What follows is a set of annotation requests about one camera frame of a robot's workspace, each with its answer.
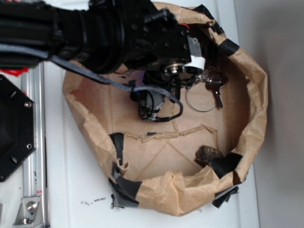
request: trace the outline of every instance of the paper bag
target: paper bag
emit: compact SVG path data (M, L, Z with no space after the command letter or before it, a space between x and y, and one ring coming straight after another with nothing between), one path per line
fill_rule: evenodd
M265 136L267 77L242 48L226 38L203 6L195 10L165 3L155 6L168 8L179 23L197 26L225 56L221 71L229 83L221 89L223 109L193 110L184 88L181 117L166 123L144 122L128 92L70 72L63 91L79 130L109 177L115 203L181 216L245 180ZM121 67L104 76L127 84L142 73L125 71ZM196 106L214 105L204 83L191 89L190 99ZM172 116L178 111L176 105L165 102L158 115ZM225 158L212 159L202 168L195 154L203 145L219 149Z

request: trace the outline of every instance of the metal bracket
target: metal bracket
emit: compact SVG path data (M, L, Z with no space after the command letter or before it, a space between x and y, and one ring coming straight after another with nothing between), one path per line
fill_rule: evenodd
M34 102L0 75L0 182L34 151Z
M13 228L42 228L44 227L40 197L21 199L21 206Z

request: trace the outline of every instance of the brown object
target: brown object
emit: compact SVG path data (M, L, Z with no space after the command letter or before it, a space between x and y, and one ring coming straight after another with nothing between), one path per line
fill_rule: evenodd
M195 161L203 168L209 164L210 159L224 157L221 151L213 148L212 146L202 146L195 155Z
M210 28L215 21L204 14L165 3L155 5L158 9L167 7L179 23L199 24L217 45L226 40L225 34L218 35ZM183 115L166 123L142 121L138 104L130 100L129 93L66 73L63 91L79 130L107 177L115 182L115 163L125 179L142 181L136 195L139 207L185 215L233 186L233 179L245 180L265 136L267 76L242 48L226 57L219 70L229 78L221 89L225 108L197 112L187 105L186 89L182 89ZM122 77L125 71L122 66L118 74L106 77L126 84L136 78L136 71ZM191 89L190 99L198 108L214 103L213 94L204 83ZM178 111L176 105L166 102L159 116ZM124 133L123 165L119 164L109 137L112 133ZM224 155L232 151L243 158L235 171L219 179L210 166L202 169L195 162L201 145L212 146Z

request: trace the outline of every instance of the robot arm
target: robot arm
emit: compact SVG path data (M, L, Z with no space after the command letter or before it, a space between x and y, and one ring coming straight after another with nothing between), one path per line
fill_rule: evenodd
M145 70L146 85L175 91L177 100L180 88L202 73L185 66L191 62L191 42L187 28L150 0L91 0L87 11L43 2L0 2L0 44L44 51L48 59L77 60L98 74L111 73L124 63L129 69ZM24 53L0 52L2 69L33 67L40 61ZM166 96L159 91L140 93L141 118L172 119L156 117Z

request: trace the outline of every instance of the black hexagonal plate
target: black hexagonal plate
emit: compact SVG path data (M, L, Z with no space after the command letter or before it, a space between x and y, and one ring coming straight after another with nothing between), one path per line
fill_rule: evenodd
M0 75L0 182L35 149L35 104L4 75Z

